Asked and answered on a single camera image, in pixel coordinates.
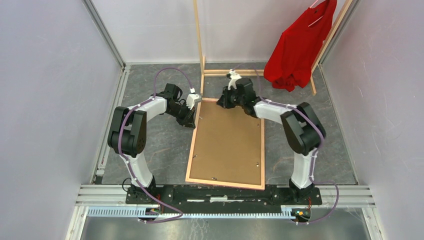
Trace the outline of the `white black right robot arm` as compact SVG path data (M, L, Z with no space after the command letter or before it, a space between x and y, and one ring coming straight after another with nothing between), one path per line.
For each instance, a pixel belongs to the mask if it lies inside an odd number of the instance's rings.
M294 165L289 179L289 199L302 204L314 189L315 161L326 131L307 102L284 104L258 96L249 78L225 86L216 102L224 109L241 107L251 117L270 120L282 125L289 147L294 152Z

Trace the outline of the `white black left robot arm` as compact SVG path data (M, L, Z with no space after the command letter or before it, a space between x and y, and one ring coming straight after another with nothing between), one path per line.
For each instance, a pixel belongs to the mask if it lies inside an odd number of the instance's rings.
M183 127L196 127L195 105L202 96L194 88L190 89L186 99L182 98L182 93L177 85L168 83L164 91L153 93L139 104L114 109L107 144L124 161L129 172L131 186L127 191L137 191L137 196L145 204L151 204L157 198L155 178L144 154L148 122L158 115L168 114Z

